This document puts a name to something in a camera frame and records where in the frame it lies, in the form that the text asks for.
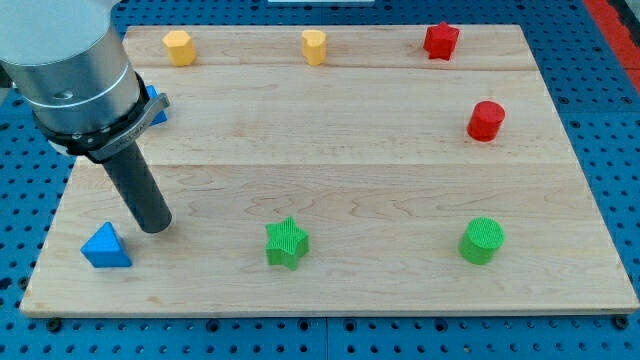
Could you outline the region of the blue block behind arm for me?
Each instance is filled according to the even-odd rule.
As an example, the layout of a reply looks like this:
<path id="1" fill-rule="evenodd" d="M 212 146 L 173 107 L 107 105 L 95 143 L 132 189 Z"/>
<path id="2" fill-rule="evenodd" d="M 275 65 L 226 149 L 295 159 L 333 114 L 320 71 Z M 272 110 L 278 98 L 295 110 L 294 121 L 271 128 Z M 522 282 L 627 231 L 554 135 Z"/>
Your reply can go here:
<path id="1" fill-rule="evenodd" d="M 158 93 L 153 85 L 146 86 L 149 97 L 151 120 L 149 125 L 154 126 L 167 121 L 165 109 L 169 107 L 169 101 L 165 93 Z"/>

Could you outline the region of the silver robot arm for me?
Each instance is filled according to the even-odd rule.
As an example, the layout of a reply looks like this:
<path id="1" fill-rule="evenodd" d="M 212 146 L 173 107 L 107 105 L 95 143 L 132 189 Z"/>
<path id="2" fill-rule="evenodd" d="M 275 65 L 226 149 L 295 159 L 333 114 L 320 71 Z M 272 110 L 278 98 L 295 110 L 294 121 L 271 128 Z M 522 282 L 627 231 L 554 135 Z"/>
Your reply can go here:
<path id="1" fill-rule="evenodd" d="M 1 66 L 59 151 L 101 163 L 168 108 L 150 97 L 112 20 L 115 0 L 1 0 Z"/>

